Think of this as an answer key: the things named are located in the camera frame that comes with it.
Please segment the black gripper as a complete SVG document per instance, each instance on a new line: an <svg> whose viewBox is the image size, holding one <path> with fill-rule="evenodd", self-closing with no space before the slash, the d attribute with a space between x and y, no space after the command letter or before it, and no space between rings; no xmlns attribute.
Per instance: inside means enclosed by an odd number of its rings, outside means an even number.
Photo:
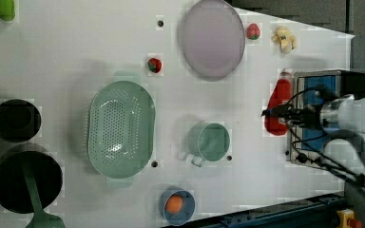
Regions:
<svg viewBox="0 0 365 228"><path fill-rule="evenodd" d="M304 108L295 108L292 105L280 104L278 106L264 109L262 116L283 117L286 115L286 123L291 127L307 129L321 129L320 104L308 104Z"/></svg>

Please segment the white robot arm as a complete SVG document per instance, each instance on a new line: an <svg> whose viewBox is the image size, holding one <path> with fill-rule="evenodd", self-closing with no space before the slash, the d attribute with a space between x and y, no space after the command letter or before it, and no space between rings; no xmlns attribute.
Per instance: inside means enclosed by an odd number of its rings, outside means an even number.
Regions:
<svg viewBox="0 0 365 228"><path fill-rule="evenodd" d="M317 153L307 161L349 182L365 197L365 98L325 95L321 104L297 108L286 102L264 109L261 116L275 119L289 130L322 131L325 141L320 147L298 138L308 151Z"/></svg>

